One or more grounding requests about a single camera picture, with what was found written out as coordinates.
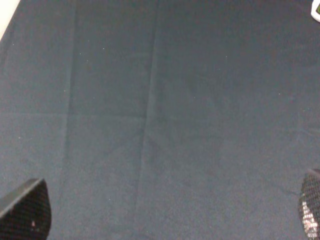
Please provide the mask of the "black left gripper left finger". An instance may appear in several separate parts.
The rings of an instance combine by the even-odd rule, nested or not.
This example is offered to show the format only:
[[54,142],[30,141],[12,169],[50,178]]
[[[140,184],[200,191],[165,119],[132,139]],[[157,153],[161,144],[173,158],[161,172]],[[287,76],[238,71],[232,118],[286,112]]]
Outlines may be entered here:
[[46,240],[52,225],[48,186],[31,178],[0,199],[2,240]]

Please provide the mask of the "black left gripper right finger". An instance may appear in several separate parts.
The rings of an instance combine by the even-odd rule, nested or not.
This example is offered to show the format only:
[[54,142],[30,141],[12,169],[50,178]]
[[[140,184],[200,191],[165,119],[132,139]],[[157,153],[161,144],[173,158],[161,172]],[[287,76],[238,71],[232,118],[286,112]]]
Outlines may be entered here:
[[308,240],[320,239],[320,170],[308,169],[298,200],[299,219]]

